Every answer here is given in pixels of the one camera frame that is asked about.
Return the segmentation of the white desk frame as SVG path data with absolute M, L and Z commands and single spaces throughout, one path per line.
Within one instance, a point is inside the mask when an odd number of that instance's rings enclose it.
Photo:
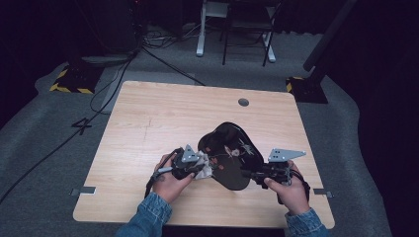
M 196 56 L 201 57 L 204 55 L 207 17 L 223 18 L 225 23 L 228 2 L 229 0 L 203 0 L 203 6 L 201 11 L 201 28 L 199 33 Z M 254 43 L 250 43 L 250 47 L 256 47 L 256 43 L 257 41 L 255 41 Z M 272 45 L 269 51 L 269 59 L 267 61 L 270 61 L 271 63 L 274 63 L 276 61 L 274 51 L 272 50 Z

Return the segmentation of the slanted black pole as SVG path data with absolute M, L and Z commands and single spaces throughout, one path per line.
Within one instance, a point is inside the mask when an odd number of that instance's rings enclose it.
M 314 50 L 311 52 L 311 54 L 303 64 L 303 69 L 305 71 L 309 72 L 319 61 L 322 53 L 326 50 L 328 44 L 332 41 L 339 28 L 344 23 L 347 16 L 350 14 L 352 8 L 357 3 L 357 1 L 358 0 L 346 0 L 343 7 L 339 10 L 336 17 L 331 22 L 330 26 L 327 28 L 321 40 L 318 42 Z

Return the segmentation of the person's left hand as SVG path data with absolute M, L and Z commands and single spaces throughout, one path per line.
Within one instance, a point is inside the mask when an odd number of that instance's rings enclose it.
M 163 198 L 167 203 L 172 203 L 195 178 L 195 174 L 189 174 L 186 178 L 178 180 L 167 172 L 160 175 L 152 186 L 152 190 Z

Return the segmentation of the person's right hand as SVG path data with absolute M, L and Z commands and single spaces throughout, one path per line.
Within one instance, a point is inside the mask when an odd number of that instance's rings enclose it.
M 303 214 L 310 210 L 303 183 L 296 175 L 293 175 L 291 182 L 290 185 L 282 185 L 270 178 L 264 180 L 268 188 L 280 197 L 290 215 Z

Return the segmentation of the white cloth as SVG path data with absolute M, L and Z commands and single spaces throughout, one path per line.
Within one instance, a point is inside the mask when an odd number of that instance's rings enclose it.
M 212 167 L 210 166 L 209 156 L 203 151 L 199 151 L 197 155 L 198 155 L 198 162 L 194 166 L 194 168 L 196 169 L 194 179 L 202 180 L 202 179 L 211 178 Z

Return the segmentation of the black folding chair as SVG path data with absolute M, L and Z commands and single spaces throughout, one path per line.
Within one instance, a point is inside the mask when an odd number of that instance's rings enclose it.
M 232 33 L 258 34 L 256 41 L 264 49 L 263 66 L 269 59 L 275 21 L 284 0 L 229 0 L 221 39 L 224 40 L 222 64 L 226 62 L 229 47 L 250 47 L 250 44 L 231 43 Z

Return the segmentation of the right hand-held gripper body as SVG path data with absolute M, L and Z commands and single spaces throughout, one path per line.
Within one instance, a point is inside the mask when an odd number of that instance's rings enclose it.
M 305 151 L 273 148 L 268 157 L 268 163 L 263 165 L 263 171 L 276 182 L 289 185 L 292 179 L 289 161 L 305 154 Z

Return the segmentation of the black yellow striped stand base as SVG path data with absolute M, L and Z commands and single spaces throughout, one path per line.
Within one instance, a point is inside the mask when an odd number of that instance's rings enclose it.
M 308 78 L 289 77 L 286 79 L 286 89 L 299 103 L 328 103 L 321 86 Z
M 65 65 L 50 87 L 50 91 L 94 94 L 103 71 L 103 67 L 80 69 Z

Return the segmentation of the black floral lacquer tray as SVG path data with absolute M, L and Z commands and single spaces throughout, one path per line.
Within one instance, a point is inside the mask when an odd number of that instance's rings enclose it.
M 231 191 L 247 188 L 250 178 L 241 169 L 258 171 L 264 158 L 246 132 L 233 122 L 223 122 L 203 136 L 198 150 L 209 156 L 212 177 Z

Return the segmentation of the dark equipment cabinet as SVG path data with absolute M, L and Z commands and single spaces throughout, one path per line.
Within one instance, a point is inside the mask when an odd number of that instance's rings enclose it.
M 130 52 L 137 47 L 128 0 L 77 0 L 87 8 L 87 19 L 104 50 Z

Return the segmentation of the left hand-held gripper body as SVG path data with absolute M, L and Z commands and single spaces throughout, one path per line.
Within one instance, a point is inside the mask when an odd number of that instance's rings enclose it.
M 190 174 L 197 175 L 205 166 L 205 158 L 199 152 L 195 152 L 193 148 L 187 144 L 185 148 L 181 148 L 172 161 L 172 174 L 182 180 Z

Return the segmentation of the grey round stand base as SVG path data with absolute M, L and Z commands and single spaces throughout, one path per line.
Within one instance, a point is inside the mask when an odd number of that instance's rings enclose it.
M 92 67 L 113 67 L 132 60 L 129 55 L 84 56 L 82 60 Z

